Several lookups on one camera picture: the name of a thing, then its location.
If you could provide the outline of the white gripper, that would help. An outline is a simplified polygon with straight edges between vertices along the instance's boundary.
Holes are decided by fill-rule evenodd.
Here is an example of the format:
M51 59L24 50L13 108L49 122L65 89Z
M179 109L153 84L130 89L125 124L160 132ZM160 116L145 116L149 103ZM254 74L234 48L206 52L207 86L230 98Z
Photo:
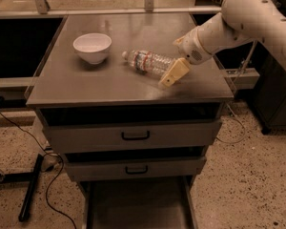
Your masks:
M213 52L207 49L201 38L202 27L197 26L185 35L175 39L179 54L184 58L174 59L168 69L161 76L158 85L171 87L190 71L191 64L199 65L213 57Z

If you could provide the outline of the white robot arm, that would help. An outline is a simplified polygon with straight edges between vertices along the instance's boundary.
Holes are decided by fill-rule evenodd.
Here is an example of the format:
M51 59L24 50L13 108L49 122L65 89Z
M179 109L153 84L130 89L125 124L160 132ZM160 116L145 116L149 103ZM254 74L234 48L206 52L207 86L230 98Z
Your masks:
M217 52L258 41L286 66L286 17L272 0L222 0L221 12L176 39L180 57L161 76L159 84L172 86Z

